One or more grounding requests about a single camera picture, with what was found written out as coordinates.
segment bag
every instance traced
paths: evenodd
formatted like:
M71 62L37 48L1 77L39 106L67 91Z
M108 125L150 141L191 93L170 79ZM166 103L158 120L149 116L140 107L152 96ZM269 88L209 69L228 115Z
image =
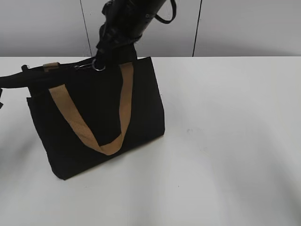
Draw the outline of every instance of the bag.
M131 45L115 51L102 72L93 59L23 66L0 77L0 88L28 87L35 128L52 171L64 180L165 132L151 58L137 60Z

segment tan handle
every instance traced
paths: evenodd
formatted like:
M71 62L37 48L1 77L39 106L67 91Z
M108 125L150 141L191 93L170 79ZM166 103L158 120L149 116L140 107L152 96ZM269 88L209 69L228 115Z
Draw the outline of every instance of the tan handle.
M119 118L121 134L114 141L107 145L99 146L91 129L87 126L81 117L77 107L72 101L65 85L49 89L49 92L66 121L79 139L88 147L101 152L105 155L112 155L122 147L128 125L131 120L132 110L132 92L133 92L133 75L134 68L132 63L120 65L123 85L120 94Z

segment black loop handle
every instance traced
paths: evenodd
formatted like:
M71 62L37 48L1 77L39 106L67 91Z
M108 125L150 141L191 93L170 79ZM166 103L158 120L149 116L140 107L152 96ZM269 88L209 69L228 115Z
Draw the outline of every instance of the black loop handle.
M173 8L173 17L171 18L171 20L165 20L162 17L160 17L158 14L155 16L155 18L163 24L170 24L177 15L177 4L176 4L175 0L170 0L170 3Z

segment table surface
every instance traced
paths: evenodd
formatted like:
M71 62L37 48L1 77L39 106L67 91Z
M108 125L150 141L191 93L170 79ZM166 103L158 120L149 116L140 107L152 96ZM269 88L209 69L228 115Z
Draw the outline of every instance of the table surface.
M82 57L0 58L0 76ZM27 107L0 110L2 226L300 226L301 57L153 58L164 137L67 181Z

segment white wall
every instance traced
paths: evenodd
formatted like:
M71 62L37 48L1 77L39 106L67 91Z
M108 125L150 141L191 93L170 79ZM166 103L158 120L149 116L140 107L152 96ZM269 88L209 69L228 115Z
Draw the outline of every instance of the white wall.
M91 56L108 0L0 0L0 57ZM176 0L170 25L153 20L136 48L140 56L192 56L200 0ZM87 24L87 34L83 14ZM169 0L159 14L171 18Z
M86 19L87 32L93 55L98 43L98 30L104 23L101 13L107 0L81 0ZM178 13L171 24L161 24L153 20L137 43L136 49L140 56L153 57L191 57L198 22L200 0L176 0ZM172 9L167 0L159 15L171 18Z
M0 2L0 57L90 55L79 0Z
M301 56L301 0L203 0L195 56Z

